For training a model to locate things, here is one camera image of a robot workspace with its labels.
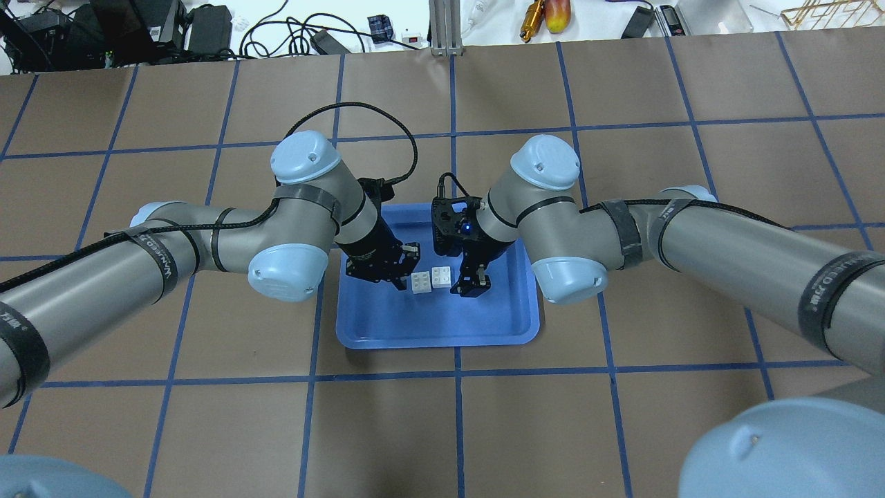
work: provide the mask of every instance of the beige basket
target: beige basket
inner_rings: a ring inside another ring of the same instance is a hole
[[[881,2],[882,0],[805,0],[803,6],[781,12],[781,17],[794,31],[882,26],[885,24],[885,10],[882,9]]]

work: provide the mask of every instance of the blue tray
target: blue tray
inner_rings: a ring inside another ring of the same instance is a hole
[[[384,206],[381,213],[400,240],[421,244],[415,271],[448,266],[452,281],[458,278],[461,259],[434,253],[429,204]],[[519,240],[489,265],[492,288],[478,298],[357,280],[344,275],[346,260],[343,255],[335,331],[351,349],[526,344],[541,328],[535,276]]]

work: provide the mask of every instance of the orange object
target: orange object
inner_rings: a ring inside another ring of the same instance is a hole
[[[538,34],[541,29],[541,21],[544,18],[544,0],[535,0],[528,6],[526,18],[522,21],[522,27],[519,29],[519,38],[528,43],[532,36]]]
[[[551,33],[562,33],[572,20],[572,0],[545,0],[544,17]]]

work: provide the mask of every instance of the white cube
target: white cube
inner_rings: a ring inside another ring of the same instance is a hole
[[[416,271],[412,273],[412,293],[413,294],[423,294],[425,292],[430,292],[433,289],[430,287],[430,272],[429,271]]]
[[[434,289],[451,288],[451,268],[433,267],[430,269],[430,284]]]

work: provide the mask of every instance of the blue plastic tray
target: blue plastic tray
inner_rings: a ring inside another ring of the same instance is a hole
[[[461,259],[434,253],[429,204],[384,206],[381,213],[400,240],[421,244],[415,271],[448,266],[452,281],[458,278]],[[541,328],[535,276],[519,240],[489,265],[492,288],[478,298],[357,280],[344,275],[346,260],[342,256],[335,331],[351,349],[526,344]]]

